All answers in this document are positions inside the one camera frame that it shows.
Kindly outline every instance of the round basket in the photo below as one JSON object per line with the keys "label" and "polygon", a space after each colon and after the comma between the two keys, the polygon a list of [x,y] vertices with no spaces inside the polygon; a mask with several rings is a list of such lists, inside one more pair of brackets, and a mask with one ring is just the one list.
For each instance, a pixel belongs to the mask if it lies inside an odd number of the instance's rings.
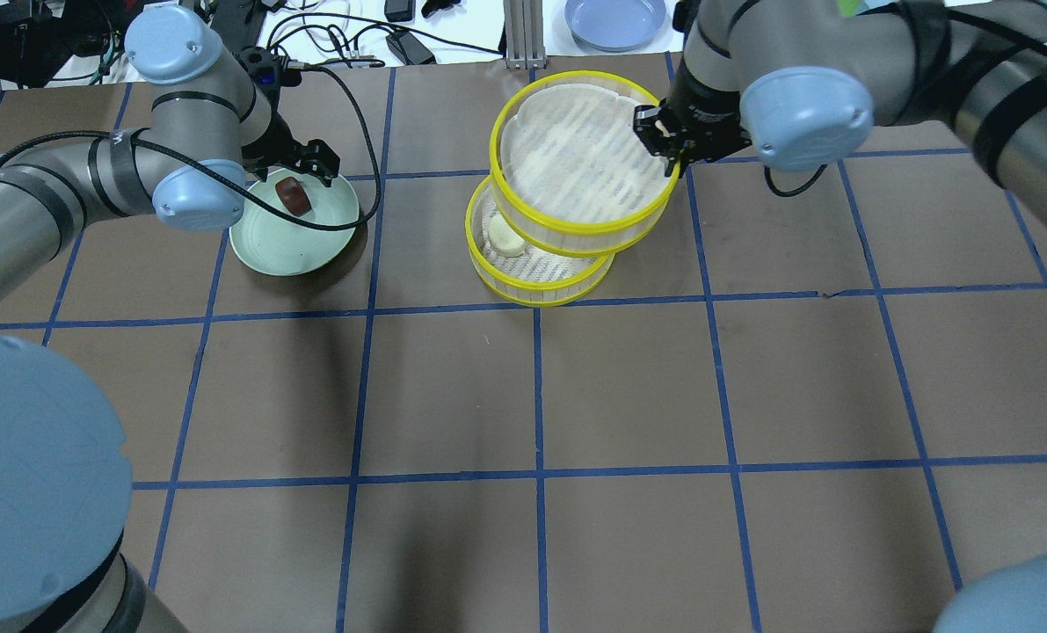
{"label": "round basket", "polygon": [[464,216],[472,266],[491,292],[515,303],[551,308],[585,296],[603,279],[612,255],[562,256],[528,244],[521,256],[504,256],[491,247],[487,224],[499,208],[491,196],[491,177],[475,188]]}
{"label": "round basket", "polygon": [[512,96],[491,131],[491,195],[531,244],[608,255],[660,220],[680,180],[632,132],[633,108],[659,100],[624,77],[573,71]]}

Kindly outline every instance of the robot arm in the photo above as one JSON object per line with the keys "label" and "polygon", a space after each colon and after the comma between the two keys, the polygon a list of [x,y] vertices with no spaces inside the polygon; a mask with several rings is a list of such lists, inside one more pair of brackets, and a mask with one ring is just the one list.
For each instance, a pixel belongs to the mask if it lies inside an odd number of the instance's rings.
{"label": "robot arm", "polygon": [[768,167],[808,172],[873,125],[938,119],[1047,225],[1047,47],[1033,46],[1047,0],[900,0],[855,17],[833,0],[697,5],[677,12],[688,39],[671,93],[633,123],[669,169],[753,144]]}
{"label": "robot arm", "polygon": [[329,181],[337,175],[338,157],[321,141],[294,141],[269,97],[188,8],[147,8],[126,48],[153,84],[155,128],[0,159],[0,299],[94,222],[155,212],[173,227],[222,229],[241,218],[238,193],[133,139],[193,157],[235,184],[274,163]]}

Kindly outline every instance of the yellow-rimmed basket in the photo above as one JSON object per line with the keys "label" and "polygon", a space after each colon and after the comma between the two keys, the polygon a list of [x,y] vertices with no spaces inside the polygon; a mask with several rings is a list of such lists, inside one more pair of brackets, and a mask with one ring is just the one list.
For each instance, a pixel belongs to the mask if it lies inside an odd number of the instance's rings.
{"label": "yellow-rimmed basket", "polygon": [[[515,229],[519,235],[531,244],[543,250],[564,256],[600,256],[609,255],[637,244],[651,230],[660,220],[668,198],[675,189],[680,180],[680,169],[674,169],[667,178],[664,189],[659,196],[643,208],[637,209],[618,220],[607,222],[584,223],[556,218],[543,209],[535,208],[508,183],[506,167],[500,159],[504,126],[512,116],[518,113],[524,101],[529,96],[542,90],[565,85],[587,85],[605,88],[621,96],[628,96],[640,104],[659,104],[660,100],[622,76],[600,71],[572,71],[553,74],[536,81],[512,96],[507,106],[496,118],[491,130],[491,142],[488,155],[491,160],[491,195],[495,197],[496,205],[503,212],[504,220]],[[628,133],[632,134],[632,113],[628,113]],[[661,175],[665,162],[660,161]]]}
{"label": "yellow-rimmed basket", "polygon": [[[468,253],[475,271],[484,284],[487,284],[488,289],[504,299],[531,306],[531,308],[552,308],[569,303],[569,301],[580,299],[592,289],[597,288],[597,284],[604,279],[605,273],[612,265],[612,255],[574,262],[571,264],[575,269],[580,268],[580,272],[548,281],[527,280],[508,275],[507,272],[492,265],[490,257],[485,255],[483,222],[485,218],[490,216],[490,212],[502,211],[495,208],[495,201],[491,197],[491,177],[488,177],[484,179],[483,183],[480,183],[469,200],[468,211],[464,213],[464,233],[468,238]],[[529,245],[528,248],[538,249],[535,245]],[[571,259],[571,257],[559,255],[549,256]]]}

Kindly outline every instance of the tiled surface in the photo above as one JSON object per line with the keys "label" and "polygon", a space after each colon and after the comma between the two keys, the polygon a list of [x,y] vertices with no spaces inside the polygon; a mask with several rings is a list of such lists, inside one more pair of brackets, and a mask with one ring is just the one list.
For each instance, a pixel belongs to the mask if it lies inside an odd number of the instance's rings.
{"label": "tiled surface", "polygon": [[[551,64],[666,91],[660,55]],[[788,201],[744,153],[697,165],[596,292],[534,311],[462,231],[527,75],[341,73],[387,177],[337,263],[270,279],[118,221],[0,304],[121,413],[125,550],[191,630],[908,632],[1046,552],[1047,233],[939,126]],[[286,118],[361,175],[319,80]],[[0,152],[149,123],[122,96],[9,93]]]}

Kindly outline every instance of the white mesh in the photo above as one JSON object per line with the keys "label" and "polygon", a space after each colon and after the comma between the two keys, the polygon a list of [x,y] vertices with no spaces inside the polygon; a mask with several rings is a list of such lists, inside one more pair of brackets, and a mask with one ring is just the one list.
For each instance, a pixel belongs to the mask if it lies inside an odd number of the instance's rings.
{"label": "white mesh", "polygon": [[487,228],[488,222],[497,216],[499,209],[485,189],[480,194],[472,212],[472,236],[488,264],[510,277],[524,281],[559,281],[579,275],[596,262],[594,257],[555,255],[535,247],[530,242],[520,256],[499,255],[499,251],[491,248]]}
{"label": "white mesh", "polygon": [[586,84],[545,88],[504,125],[508,184],[545,216],[595,224],[641,211],[664,191],[666,161],[632,132],[639,101]]}

